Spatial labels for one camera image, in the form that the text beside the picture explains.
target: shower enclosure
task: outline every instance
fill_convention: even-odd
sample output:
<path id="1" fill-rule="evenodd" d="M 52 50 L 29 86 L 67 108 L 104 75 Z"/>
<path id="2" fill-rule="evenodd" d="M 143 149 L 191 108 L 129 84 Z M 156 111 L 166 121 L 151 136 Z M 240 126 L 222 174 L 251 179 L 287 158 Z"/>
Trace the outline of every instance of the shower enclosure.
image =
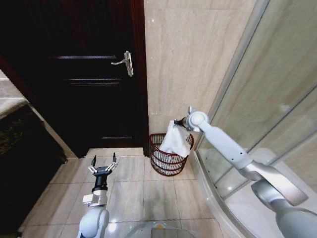
<path id="1" fill-rule="evenodd" d="M 255 161 L 276 167 L 317 213 L 317 2 L 259 0 L 210 110 Z M 223 212 L 247 237 L 283 237 L 275 213 L 202 137 L 200 164 Z"/>

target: door handle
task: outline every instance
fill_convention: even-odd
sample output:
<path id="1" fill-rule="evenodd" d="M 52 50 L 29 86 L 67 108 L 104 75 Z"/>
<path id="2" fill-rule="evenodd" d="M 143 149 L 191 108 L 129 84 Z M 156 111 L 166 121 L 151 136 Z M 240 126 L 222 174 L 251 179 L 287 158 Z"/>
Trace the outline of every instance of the door handle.
<path id="1" fill-rule="evenodd" d="M 133 75 L 133 67 L 132 67 L 132 58 L 131 53 L 126 51 L 124 54 L 124 59 L 119 62 L 111 62 L 112 65 L 118 65 L 121 63 L 125 63 L 125 66 L 127 67 L 128 75 L 132 77 Z"/>

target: floor tile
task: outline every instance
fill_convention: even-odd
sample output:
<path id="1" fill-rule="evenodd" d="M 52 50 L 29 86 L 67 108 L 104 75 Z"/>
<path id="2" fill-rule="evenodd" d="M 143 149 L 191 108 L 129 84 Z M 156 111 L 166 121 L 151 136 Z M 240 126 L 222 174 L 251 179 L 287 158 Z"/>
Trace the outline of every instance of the floor tile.
<path id="1" fill-rule="evenodd" d="M 225 232 L 223 229 L 221 229 L 221 231 L 222 231 L 223 238 L 230 238 L 227 232 Z"/>
<path id="2" fill-rule="evenodd" d="M 119 157 L 115 181 L 143 181 L 144 156 Z"/>
<path id="3" fill-rule="evenodd" d="M 28 222 L 30 221 L 31 217 L 34 215 L 34 211 L 36 211 L 36 209 L 38 208 L 38 206 L 41 204 L 41 202 L 43 201 L 44 197 L 47 195 L 48 191 L 50 190 L 51 184 L 48 184 L 48 186 L 45 188 L 45 190 L 42 192 L 41 196 L 39 197 L 39 199 L 36 201 L 36 203 L 34 204 L 32 210 L 29 212 L 29 214 L 26 216 L 26 218 L 24 219 L 23 223 L 21 226 L 25 226 L 26 224 L 28 224 Z"/>
<path id="4" fill-rule="evenodd" d="M 154 226 L 155 224 L 164 224 L 168 228 L 180 229 L 180 221 L 154 221 L 154 222 L 119 222 L 109 223 L 106 229 L 105 238 L 126 238 L 129 233 L 134 233 L 136 229 L 143 226 Z"/>
<path id="5" fill-rule="evenodd" d="M 79 224 L 65 225 L 59 238 L 76 238 L 79 231 Z"/>
<path id="6" fill-rule="evenodd" d="M 134 228 L 144 222 L 119 222 L 109 223 L 105 232 L 105 238 L 126 238 Z"/>
<path id="7" fill-rule="evenodd" d="M 90 164 L 89 159 L 68 159 L 67 164 L 61 165 L 60 172 L 52 183 L 84 182 Z"/>
<path id="8" fill-rule="evenodd" d="M 143 156 L 143 148 L 92 148 L 86 156 Z"/>
<path id="9" fill-rule="evenodd" d="M 201 238 L 223 238 L 216 219 L 181 220 L 181 224 L 183 229 L 194 231 Z"/>
<path id="10" fill-rule="evenodd" d="M 178 238 L 178 233 L 178 229 L 152 229 L 151 238 Z"/>
<path id="11" fill-rule="evenodd" d="M 196 180 L 175 180 L 180 219 L 213 218 Z"/>
<path id="12" fill-rule="evenodd" d="M 87 205 L 83 204 L 83 197 L 84 195 L 91 194 L 91 190 L 94 187 L 94 183 L 84 183 L 80 189 L 80 192 L 77 196 L 77 199 L 75 201 L 75 204 L 69 214 L 69 217 L 67 219 L 67 224 L 76 224 L 80 223 L 81 218 L 91 209 Z M 111 195 L 111 190 L 112 190 L 112 182 L 108 182 L 108 191 L 107 191 L 107 197 L 108 201 L 107 204 L 109 203 L 110 200 L 110 195 Z"/>
<path id="13" fill-rule="evenodd" d="M 151 159 L 145 158 L 144 161 L 144 180 L 173 180 L 173 177 L 163 176 L 160 175 L 158 172 L 156 172 L 152 165 L 151 165 Z"/>
<path id="14" fill-rule="evenodd" d="M 113 184 L 108 206 L 110 222 L 140 221 L 142 219 L 143 183 L 135 181 Z"/>
<path id="15" fill-rule="evenodd" d="M 22 238 L 59 238 L 64 225 L 25 227 Z"/>
<path id="16" fill-rule="evenodd" d="M 93 157 L 90 157 L 90 158 L 87 157 L 85 159 L 91 161 Z M 112 163 L 112 160 L 113 160 L 112 157 L 97 157 L 95 167 L 109 166 Z M 115 175 L 117 173 L 117 169 L 118 167 L 115 168 L 109 176 L 107 176 L 107 182 L 114 181 Z M 95 182 L 95 181 L 96 181 L 96 177 L 93 176 L 93 174 L 90 171 L 88 171 L 87 176 L 85 178 L 85 182 Z"/>
<path id="17" fill-rule="evenodd" d="M 143 220 L 179 219 L 174 182 L 145 181 Z"/>
<path id="18" fill-rule="evenodd" d="M 189 159 L 186 161 L 183 171 L 180 172 L 178 175 L 175 175 L 173 178 L 174 180 L 195 179 L 195 175 L 192 170 L 192 166 L 190 164 Z"/>
<path id="19" fill-rule="evenodd" d="M 82 184 L 52 184 L 27 225 L 65 224 Z"/>

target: glass panel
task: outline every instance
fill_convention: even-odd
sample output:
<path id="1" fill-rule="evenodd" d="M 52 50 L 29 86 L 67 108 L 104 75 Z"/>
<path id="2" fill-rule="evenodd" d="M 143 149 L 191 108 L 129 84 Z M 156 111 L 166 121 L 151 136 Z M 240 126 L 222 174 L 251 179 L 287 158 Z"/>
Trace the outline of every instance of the glass panel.
<path id="1" fill-rule="evenodd" d="M 312 0 L 269 2 L 211 122 L 247 151 L 283 120 L 317 84 L 316 4 Z M 293 129 L 292 133 L 294 143 L 301 140 L 306 132 L 298 134 Z M 264 155 L 268 157 L 261 160 L 268 162 L 291 147 L 292 143 L 280 149 L 270 148 L 275 155 L 267 151 L 268 154 Z M 205 139 L 198 150 L 214 182 L 231 168 Z M 264 156 L 259 156 L 263 150 L 255 152 L 256 160 Z M 222 189 L 225 191 L 228 187 L 231 186 L 222 186 Z"/>
<path id="2" fill-rule="evenodd" d="M 317 213 L 317 133 L 284 155 L 274 165 L 309 197 L 298 207 Z M 275 213 L 254 196 L 251 183 L 225 200 L 235 217 L 258 238 L 283 238 Z"/>
<path id="3" fill-rule="evenodd" d="M 317 89 L 311 92 L 285 119 L 249 152 L 250 157 L 268 164 L 281 157 L 317 130 Z M 215 185 L 222 197 L 231 193 L 246 179 L 231 169 Z"/>

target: beige marble wall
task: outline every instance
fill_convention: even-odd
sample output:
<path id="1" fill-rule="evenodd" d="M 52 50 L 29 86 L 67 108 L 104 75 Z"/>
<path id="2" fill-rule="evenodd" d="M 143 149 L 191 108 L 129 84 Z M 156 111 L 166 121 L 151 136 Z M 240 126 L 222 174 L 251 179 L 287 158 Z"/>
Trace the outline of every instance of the beige marble wall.
<path id="1" fill-rule="evenodd" d="M 145 0 L 150 133 L 208 112 L 256 0 Z"/>

